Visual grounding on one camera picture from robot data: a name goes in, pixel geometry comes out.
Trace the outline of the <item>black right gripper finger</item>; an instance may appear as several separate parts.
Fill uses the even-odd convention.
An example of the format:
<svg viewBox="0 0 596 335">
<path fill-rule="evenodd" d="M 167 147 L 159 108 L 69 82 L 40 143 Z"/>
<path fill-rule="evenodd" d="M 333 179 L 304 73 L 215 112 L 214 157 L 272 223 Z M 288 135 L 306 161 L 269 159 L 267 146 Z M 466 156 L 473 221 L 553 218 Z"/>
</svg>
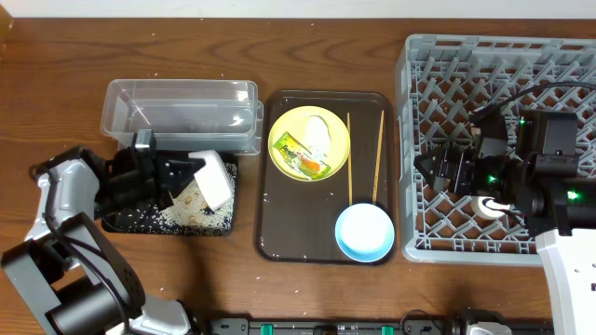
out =
<svg viewBox="0 0 596 335">
<path fill-rule="evenodd" d="M 422 175 L 426 184 L 434 191 L 445 191 L 449 187 L 450 181 L 441 176 L 437 169 L 418 168 L 417 171 Z"/>
<path fill-rule="evenodd" d="M 413 164 L 418 170 L 436 170 L 440 168 L 446 151 L 444 146 L 435 147 L 425 154 L 417 155 Z"/>
</svg>

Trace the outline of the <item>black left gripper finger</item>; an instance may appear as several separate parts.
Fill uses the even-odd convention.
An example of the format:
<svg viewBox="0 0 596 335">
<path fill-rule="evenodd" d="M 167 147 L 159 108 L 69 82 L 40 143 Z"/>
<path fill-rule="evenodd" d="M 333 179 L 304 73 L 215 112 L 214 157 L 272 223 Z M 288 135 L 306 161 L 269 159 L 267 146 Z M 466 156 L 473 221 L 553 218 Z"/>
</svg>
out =
<svg viewBox="0 0 596 335">
<path fill-rule="evenodd" d="M 206 166 L 203 158 L 169 158 L 166 163 L 169 186 L 186 186 L 194 179 L 195 174 Z"/>
<path fill-rule="evenodd" d="M 184 186 L 169 187 L 167 195 L 167 209 L 189 208 L 198 200 L 198 187 L 195 181 L 190 181 Z"/>
</svg>

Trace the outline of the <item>white cup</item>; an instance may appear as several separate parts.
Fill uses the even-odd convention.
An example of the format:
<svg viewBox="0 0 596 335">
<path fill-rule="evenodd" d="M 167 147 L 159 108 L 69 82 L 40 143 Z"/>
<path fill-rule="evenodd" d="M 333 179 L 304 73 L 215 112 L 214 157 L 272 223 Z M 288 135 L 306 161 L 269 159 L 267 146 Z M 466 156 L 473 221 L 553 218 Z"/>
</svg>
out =
<svg viewBox="0 0 596 335">
<path fill-rule="evenodd" d="M 505 210 L 511 210 L 511 205 L 500 204 L 488 196 L 472 196 L 471 207 L 477 217 L 492 221 L 505 216 Z"/>
</svg>

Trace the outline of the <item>pink bowl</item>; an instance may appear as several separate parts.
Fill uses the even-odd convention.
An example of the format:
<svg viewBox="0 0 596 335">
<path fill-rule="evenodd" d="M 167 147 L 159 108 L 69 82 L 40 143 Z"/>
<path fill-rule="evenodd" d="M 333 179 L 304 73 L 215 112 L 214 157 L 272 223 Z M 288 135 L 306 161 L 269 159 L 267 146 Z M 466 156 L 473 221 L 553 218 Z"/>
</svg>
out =
<svg viewBox="0 0 596 335">
<path fill-rule="evenodd" d="M 194 176 L 198 189 L 211 210 L 218 210 L 234 197 L 232 182 L 217 152 L 213 150 L 191 152 L 188 157 L 202 159 L 205 163 L 205 166 Z"/>
</svg>

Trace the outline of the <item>light blue bowl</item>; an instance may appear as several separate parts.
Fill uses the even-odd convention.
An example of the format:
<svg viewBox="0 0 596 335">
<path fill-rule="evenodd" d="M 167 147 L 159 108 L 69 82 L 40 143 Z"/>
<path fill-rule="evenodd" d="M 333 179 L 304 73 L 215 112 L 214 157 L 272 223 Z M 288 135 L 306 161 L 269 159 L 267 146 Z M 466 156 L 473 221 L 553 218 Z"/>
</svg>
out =
<svg viewBox="0 0 596 335">
<path fill-rule="evenodd" d="M 389 215 L 376 205 L 359 203 L 344 209 L 336 220 L 338 248 L 352 261 L 373 263 L 393 248 L 395 227 Z"/>
</svg>

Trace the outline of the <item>green snack wrapper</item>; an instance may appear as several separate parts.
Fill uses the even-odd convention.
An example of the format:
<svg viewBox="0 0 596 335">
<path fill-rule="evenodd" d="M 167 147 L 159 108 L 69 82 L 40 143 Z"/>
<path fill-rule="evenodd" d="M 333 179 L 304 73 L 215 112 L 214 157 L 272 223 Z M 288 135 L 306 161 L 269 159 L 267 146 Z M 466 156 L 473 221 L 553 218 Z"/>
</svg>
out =
<svg viewBox="0 0 596 335">
<path fill-rule="evenodd" d="M 323 178 L 331 167 L 316 158 L 302 143 L 296 140 L 289 132 L 285 132 L 273 147 L 281 155 L 282 160 L 294 171 L 308 180 Z"/>
</svg>

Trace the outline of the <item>yellow plate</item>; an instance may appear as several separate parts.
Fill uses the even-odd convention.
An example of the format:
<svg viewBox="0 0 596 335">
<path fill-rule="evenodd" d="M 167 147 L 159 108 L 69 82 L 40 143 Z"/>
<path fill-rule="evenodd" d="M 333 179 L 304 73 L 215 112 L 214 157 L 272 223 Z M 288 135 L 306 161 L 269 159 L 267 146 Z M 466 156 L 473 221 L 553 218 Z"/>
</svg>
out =
<svg viewBox="0 0 596 335">
<path fill-rule="evenodd" d="M 331 167 L 326 176 L 318 180 L 308 180 L 298 172 L 291 169 L 283 160 L 273 144 L 285 133 L 289 132 L 296 140 L 305 146 L 305 125 L 312 115 L 320 116 L 326 122 L 330 136 L 331 146 L 327 156 L 321 159 Z M 276 168 L 287 177 L 297 181 L 322 181 L 338 172 L 347 162 L 348 157 L 348 133 L 346 121 L 341 119 L 332 111 L 318 106 L 300 106 L 290 109 L 282 114 L 270 128 L 267 140 L 267 150 Z"/>
</svg>

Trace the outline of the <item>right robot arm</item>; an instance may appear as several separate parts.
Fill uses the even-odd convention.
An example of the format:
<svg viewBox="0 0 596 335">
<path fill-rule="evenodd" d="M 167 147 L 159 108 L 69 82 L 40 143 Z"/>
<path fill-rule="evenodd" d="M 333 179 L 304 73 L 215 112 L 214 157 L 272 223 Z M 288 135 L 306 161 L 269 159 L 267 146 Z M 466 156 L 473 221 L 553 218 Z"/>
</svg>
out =
<svg viewBox="0 0 596 335">
<path fill-rule="evenodd" d="M 495 149 L 503 139 L 482 135 L 477 149 L 443 145 L 413 161 L 435 191 L 486 196 L 510 206 L 509 215 L 522 214 L 543 264 L 557 334 L 595 331 L 595 181 L 577 175 L 577 123 L 573 113 L 523 110 L 515 158 Z"/>
</svg>

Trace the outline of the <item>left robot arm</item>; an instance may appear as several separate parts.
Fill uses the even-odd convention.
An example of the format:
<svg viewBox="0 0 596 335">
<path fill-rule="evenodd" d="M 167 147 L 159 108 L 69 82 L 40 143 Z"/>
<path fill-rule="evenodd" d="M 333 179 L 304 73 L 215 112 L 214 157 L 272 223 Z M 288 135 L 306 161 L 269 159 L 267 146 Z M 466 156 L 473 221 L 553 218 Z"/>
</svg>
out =
<svg viewBox="0 0 596 335">
<path fill-rule="evenodd" d="M 33 228 L 1 268 L 48 334 L 200 334 L 182 301 L 145 293 L 96 225 L 142 205 L 165 209 L 205 166 L 148 145 L 105 160 L 76 146 L 30 168 L 41 191 Z"/>
</svg>

